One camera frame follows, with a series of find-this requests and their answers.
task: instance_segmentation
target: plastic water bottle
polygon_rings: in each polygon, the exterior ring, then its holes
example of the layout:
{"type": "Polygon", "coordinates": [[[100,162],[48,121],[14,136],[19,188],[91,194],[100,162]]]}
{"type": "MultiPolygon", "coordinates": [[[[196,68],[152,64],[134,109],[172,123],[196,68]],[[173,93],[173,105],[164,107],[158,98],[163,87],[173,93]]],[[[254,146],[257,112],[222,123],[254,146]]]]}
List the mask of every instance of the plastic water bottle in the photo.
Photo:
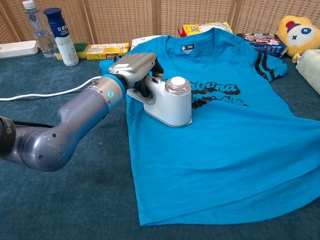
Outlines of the plastic water bottle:
{"type": "Polygon", "coordinates": [[[58,7],[44,10],[64,64],[74,66],[79,63],[79,58],[61,12],[58,7]]]}
{"type": "Polygon", "coordinates": [[[50,28],[45,24],[44,14],[37,9],[33,0],[23,1],[22,4],[43,55],[47,58],[55,57],[57,45],[50,28]]]}

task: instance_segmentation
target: woven panel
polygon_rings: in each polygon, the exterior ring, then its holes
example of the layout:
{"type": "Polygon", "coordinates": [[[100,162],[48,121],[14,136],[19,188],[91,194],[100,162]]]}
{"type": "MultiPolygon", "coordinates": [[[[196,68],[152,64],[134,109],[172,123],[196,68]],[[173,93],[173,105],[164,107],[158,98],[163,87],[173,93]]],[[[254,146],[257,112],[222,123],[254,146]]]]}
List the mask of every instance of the woven panel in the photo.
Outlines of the woven panel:
{"type": "Polygon", "coordinates": [[[185,24],[226,22],[231,0],[161,0],[161,34],[178,36],[185,24]]]}
{"type": "MultiPolygon", "coordinates": [[[[24,38],[34,40],[35,37],[25,15],[22,0],[7,0],[6,2],[24,38]]],[[[77,43],[87,43],[89,41],[78,0],[35,0],[34,2],[42,12],[47,8],[61,8],[72,41],[77,43]]]]}
{"type": "Polygon", "coordinates": [[[131,43],[153,34],[151,0],[88,0],[96,44],[131,43]]]}
{"type": "Polygon", "coordinates": [[[288,15],[310,18],[320,27],[319,0],[243,0],[236,33],[275,33],[280,20],[288,15]]]}
{"type": "Polygon", "coordinates": [[[15,39],[12,36],[4,18],[0,15],[0,44],[14,43],[15,39]]]}

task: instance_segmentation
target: stuffed toy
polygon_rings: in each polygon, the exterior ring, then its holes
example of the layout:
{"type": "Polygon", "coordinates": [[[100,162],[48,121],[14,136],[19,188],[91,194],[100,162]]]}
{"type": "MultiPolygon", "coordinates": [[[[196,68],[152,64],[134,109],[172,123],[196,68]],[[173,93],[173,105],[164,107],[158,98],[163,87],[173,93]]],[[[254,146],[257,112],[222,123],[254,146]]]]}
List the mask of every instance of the stuffed toy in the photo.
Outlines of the stuffed toy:
{"type": "Polygon", "coordinates": [[[285,16],[281,19],[276,34],[287,46],[286,54],[295,56],[294,59],[306,50],[320,48],[320,29],[304,16],[285,16]]]}

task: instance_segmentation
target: black stripe on sleeve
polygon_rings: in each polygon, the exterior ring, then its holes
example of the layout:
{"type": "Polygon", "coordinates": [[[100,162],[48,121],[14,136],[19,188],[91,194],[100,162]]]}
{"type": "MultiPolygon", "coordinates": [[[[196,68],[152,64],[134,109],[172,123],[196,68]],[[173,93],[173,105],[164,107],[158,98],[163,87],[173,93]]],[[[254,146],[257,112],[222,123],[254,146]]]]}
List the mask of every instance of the black stripe on sleeve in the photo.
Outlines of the black stripe on sleeve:
{"type": "Polygon", "coordinates": [[[263,60],[262,60],[262,67],[264,70],[268,71],[271,76],[271,81],[275,80],[275,72],[273,69],[268,68],[267,66],[267,54],[263,55],[263,60]]]}
{"type": "Polygon", "coordinates": [[[257,57],[257,59],[256,59],[256,61],[255,61],[255,64],[254,64],[254,69],[256,70],[256,72],[257,72],[260,76],[262,76],[263,78],[265,78],[265,79],[267,79],[267,80],[269,81],[267,75],[266,75],[264,72],[262,72],[261,69],[260,69],[260,67],[259,67],[259,64],[260,64],[260,61],[261,61],[261,57],[262,57],[262,53],[259,52],[259,53],[258,53],[258,57],[257,57]]]}

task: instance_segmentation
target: white cable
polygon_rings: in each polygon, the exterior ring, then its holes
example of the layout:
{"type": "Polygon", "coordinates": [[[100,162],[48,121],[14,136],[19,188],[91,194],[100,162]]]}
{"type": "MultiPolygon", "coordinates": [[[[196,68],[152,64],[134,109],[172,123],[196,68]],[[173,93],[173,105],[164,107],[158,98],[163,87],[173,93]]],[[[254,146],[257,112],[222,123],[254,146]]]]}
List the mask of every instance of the white cable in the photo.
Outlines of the white cable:
{"type": "Polygon", "coordinates": [[[101,78],[101,76],[95,76],[93,78],[90,78],[89,80],[84,82],[82,85],[80,85],[80,86],[78,86],[76,88],[67,90],[67,91],[62,91],[62,92],[57,92],[57,93],[52,93],[52,94],[36,94],[36,93],[32,93],[32,94],[26,94],[26,95],[20,95],[20,96],[8,97],[8,98],[0,98],[0,101],[13,101],[13,100],[22,99],[22,98],[29,98],[29,97],[49,98],[49,97],[54,97],[54,96],[58,96],[58,95],[68,94],[68,93],[71,93],[71,92],[74,92],[74,91],[77,91],[77,90],[81,89],[82,87],[84,87],[85,85],[90,83],[92,80],[99,79],[99,78],[101,78]]]}

